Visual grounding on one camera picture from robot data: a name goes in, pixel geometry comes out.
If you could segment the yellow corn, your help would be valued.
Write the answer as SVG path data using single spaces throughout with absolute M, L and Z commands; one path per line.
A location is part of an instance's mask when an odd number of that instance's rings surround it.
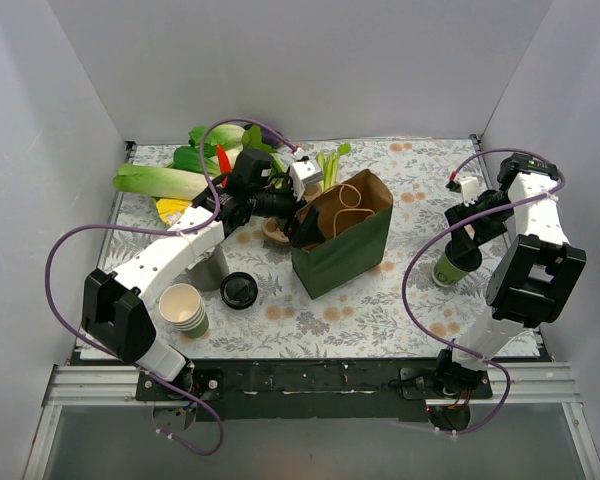
M 171 198 L 157 199 L 154 203 L 160 220 L 167 227 L 176 223 L 191 205 L 191 201 Z

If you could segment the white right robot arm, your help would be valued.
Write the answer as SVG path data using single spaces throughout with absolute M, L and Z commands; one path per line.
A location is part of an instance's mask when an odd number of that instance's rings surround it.
M 481 246 L 503 235 L 508 219 L 516 235 L 491 276 L 485 310 L 437 357 L 432 383 L 444 397 L 477 389 L 487 361 L 511 339 L 554 322 L 586 264 L 585 251 L 571 246 L 562 230 L 554 164 L 515 152 L 501 162 L 497 182 L 497 189 L 481 190 L 476 178 L 452 173 L 447 184 L 463 200 L 445 212 L 454 230 L 432 272 L 437 285 L 451 287 L 476 271 Z

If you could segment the single green paper cup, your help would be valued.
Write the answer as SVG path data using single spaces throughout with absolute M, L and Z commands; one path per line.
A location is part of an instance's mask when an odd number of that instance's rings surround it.
M 432 280 L 440 287 L 452 287 L 472 272 L 473 266 L 470 260 L 457 259 L 443 252 L 433 267 Z

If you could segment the green paper bag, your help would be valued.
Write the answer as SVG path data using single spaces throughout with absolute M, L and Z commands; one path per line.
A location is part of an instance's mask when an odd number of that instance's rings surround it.
M 321 244 L 291 250 L 292 267 L 317 299 L 380 264 L 393 213 L 393 196 L 369 169 L 321 193 L 308 205 L 320 214 Z M 295 216 L 302 219 L 301 208 Z

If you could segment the grey straw holder cup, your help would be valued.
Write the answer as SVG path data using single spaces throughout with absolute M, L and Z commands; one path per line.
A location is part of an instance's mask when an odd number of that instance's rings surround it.
M 191 284 L 202 292 L 218 290 L 223 280 L 229 275 L 223 248 L 217 245 L 213 250 L 205 252 L 198 261 L 188 269 Z

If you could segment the stack of green paper cups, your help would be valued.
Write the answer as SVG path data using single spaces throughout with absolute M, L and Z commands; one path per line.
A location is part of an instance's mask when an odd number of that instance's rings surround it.
M 168 323 L 189 338 L 200 338 L 209 328 L 204 300 L 192 285 L 181 283 L 167 288 L 158 308 Z

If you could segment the floral table mat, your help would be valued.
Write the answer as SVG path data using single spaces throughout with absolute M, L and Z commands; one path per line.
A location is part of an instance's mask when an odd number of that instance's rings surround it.
M 209 328 L 191 339 L 149 309 L 158 334 L 194 358 L 433 357 L 444 339 L 461 334 L 482 313 L 484 291 L 506 251 L 504 239 L 482 249 L 483 262 L 451 288 L 437 286 L 432 269 L 443 245 L 436 235 L 458 198 L 446 188 L 454 169 L 481 176 L 470 140 L 391 138 L 354 140 L 339 163 L 346 180 L 363 169 L 376 174 L 394 199 L 379 265 L 311 299 L 292 269 L 288 248 L 266 239 L 253 219 L 222 247 L 231 271 L 251 274 L 254 304 L 236 311 L 218 292 L 204 295 Z

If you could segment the red carrot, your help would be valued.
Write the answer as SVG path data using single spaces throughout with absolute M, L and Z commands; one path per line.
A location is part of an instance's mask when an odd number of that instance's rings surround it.
M 232 171 L 231 162 L 226 150 L 221 145 L 216 146 L 216 156 L 220 172 L 222 174 L 230 173 Z

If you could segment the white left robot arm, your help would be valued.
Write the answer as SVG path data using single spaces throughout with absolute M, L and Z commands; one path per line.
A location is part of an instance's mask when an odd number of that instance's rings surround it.
M 82 328 L 111 355 L 156 375 L 170 399 L 185 398 L 193 377 L 186 357 L 159 338 L 148 308 L 178 275 L 251 217 L 292 219 L 306 203 L 307 186 L 323 178 L 308 156 L 298 156 L 282 174 L 274 173 L 274 165 L 270 154 L 243 149 L 232 171 L 206 184 L 162 238 L 112 272 L 96 269 L 85 280 Z

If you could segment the brown cardboard cup carrier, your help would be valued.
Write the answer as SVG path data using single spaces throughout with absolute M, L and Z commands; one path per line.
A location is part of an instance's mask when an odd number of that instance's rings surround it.
M 290 245 L 289 238 L 284 234 L 274 218 L 267 218 L 263 221 L 262 233 L 266 239 L 275 244 L 282 246 Z

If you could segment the celery stalk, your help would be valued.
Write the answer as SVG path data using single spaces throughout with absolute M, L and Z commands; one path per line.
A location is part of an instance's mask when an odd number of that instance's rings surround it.
M 326 191 L 337 184 L 337 173 L 340 159 L 351 151 L 349 143 L 339 145 L 330 152 L 320 151 L 316 157 L 318 165 L 323 172 L 322 190 Z

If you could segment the purple eggplant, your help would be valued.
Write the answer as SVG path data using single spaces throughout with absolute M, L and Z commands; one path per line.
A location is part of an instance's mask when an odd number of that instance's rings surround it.
M 280 148 L 283 145 L 283 141 L 278 137 L 280 134 L 277 130 L 271 130 L 265 127 L 260 128 L 261 140 L 264 144 L 273 147 L 274 149 Z

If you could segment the black coffee cup lid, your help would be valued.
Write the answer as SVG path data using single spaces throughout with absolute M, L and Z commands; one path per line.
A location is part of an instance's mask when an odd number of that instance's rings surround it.
M 477 270 L 482 263 L 482 254 L 478 248 L 463 250 L 451 242 L 445 247 L 445 255 L 454 268 L 466 273 Z

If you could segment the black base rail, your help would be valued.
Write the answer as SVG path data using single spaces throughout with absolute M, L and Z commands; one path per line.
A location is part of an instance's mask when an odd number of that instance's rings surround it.
M 201 360 L 192 393 L 223 420 L 384 418 L 427 420 L 447 400 L 432 358 Z

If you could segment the green bok choy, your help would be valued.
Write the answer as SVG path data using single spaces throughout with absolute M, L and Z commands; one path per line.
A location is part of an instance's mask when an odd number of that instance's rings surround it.
M 174 151 L 172 167 L 176 170 L 196 174 L 203 174 L 204 171 L 207 171 L 212 178 L 221 174 L 215 157 L 201 157 L 199 150 L 192 146 L 180 146 Z

